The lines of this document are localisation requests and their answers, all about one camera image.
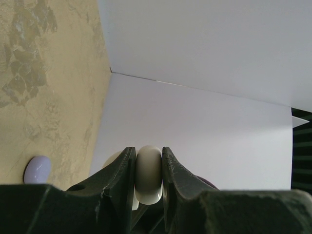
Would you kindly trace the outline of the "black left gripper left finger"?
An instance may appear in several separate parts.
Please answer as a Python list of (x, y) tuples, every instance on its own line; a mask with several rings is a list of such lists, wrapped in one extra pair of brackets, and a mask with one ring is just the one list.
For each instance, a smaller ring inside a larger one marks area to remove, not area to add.
[(136, 150), (62, 191), (50, 184), (2, 185), (3, 234), (128, 234)]

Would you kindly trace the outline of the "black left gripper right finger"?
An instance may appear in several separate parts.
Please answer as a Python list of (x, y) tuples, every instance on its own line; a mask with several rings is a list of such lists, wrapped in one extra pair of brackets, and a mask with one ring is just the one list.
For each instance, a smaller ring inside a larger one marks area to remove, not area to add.
[(170, 234), (309, 234), (312, 197), (292, 191), (221, 191), (162, 150), (165, 230)]

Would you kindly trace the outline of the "white earbud charging case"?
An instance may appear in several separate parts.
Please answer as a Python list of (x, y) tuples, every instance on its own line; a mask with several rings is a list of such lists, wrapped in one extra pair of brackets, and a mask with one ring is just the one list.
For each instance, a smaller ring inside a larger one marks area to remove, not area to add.
[(140, 204), (154, 205), (162, 198), (162, 153), (158, 147), (146, 145), (136, 150), (133, 187), (132, 211)]

